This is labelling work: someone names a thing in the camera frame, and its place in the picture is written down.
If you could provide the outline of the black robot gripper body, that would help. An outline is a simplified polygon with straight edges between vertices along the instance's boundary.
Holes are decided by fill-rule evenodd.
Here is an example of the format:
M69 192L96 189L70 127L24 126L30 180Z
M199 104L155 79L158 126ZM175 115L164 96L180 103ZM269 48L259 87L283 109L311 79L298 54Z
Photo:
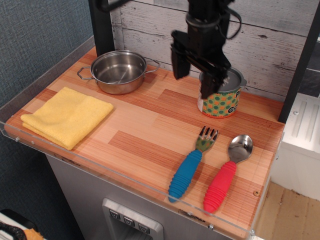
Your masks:
M223 82L231 67L222 50L227 38L230 15L230 12L217 12L213 19L208 19L204 14L194 16L188 12L185 17L187 32L174 30L171 33L171 48L184 53L190 65L202 72L218 71Z

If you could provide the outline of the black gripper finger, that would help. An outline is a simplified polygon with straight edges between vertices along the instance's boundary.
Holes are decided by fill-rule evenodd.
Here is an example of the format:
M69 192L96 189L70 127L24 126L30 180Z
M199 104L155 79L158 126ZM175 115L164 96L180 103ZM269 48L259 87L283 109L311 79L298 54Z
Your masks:
M188 62L186 55L174 47L171 48L171 62L173 75L176 80L189 75L191 64Z
M218 71L202 72L200 74L200 80L202 99L207 99L212 94L217 93L222 85L221 74Z

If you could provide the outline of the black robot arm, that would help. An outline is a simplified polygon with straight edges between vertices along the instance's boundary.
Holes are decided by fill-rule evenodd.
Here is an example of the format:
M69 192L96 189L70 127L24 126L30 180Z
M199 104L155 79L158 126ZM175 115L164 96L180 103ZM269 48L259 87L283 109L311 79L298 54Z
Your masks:
M202 99L219 91L228 78L231 63L223 53L230 16L242 21L229 8L229 0L190 0L186 14L187 32L171 33L171 61L174 77L178 80L190 73L191 66L203 74L200 93Z

